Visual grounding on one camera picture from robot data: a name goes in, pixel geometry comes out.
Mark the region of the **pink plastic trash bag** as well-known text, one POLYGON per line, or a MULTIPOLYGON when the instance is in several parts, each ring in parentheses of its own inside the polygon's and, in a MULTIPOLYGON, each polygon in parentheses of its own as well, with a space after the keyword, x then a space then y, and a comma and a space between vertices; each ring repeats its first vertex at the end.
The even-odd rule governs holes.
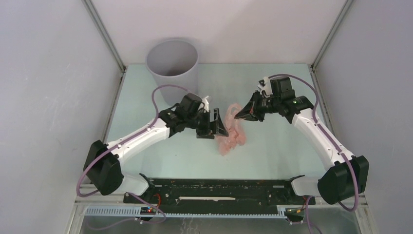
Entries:
POLYGON ((246 143, 246 135, 241 125, 241 121, 239 119, 235 119, 235 116, 241 110, 242 107, 238 103, 231 104, 227 109, 224 119, 224 126, 228 131, 228 136, 215 137, 221 156, 227 155, 237 146, 243 146, 246 143))

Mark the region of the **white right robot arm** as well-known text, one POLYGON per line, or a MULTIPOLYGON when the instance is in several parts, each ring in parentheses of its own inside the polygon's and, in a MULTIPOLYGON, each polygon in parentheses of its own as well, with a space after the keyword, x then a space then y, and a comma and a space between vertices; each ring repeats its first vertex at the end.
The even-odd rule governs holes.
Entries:
POLYGON ((321 160, 325 174, 321 178, 297 176, 283 191, 286 202, 295 204, 305 197, 321 197, 327 204, 339 204, 355 211, 359 195, 366 188, 369 162, 355 156, 331 133, 319 118, 319 96, 303 79, 276 74, 259 81, 257 90, 236 119, 264 121, 267 114, 279 114, 298 129, 311 143, 321 160))

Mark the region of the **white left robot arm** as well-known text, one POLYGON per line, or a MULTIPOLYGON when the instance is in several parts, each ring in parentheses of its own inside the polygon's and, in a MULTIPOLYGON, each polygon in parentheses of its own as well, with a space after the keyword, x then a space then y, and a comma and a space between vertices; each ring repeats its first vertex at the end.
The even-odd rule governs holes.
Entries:
POLYGON ((181 102, 160 111, 152 122, 118 140, 95 141, 84 164, 85 176, 101 195, 133 193, 142 203, 152 201, 154 190, 144 174, 123 171, 128 161, 146 148, 184 131, 194 129, 197 138, 227 137, 219 109, 209 110, 206 98, 186 94, 181 102))

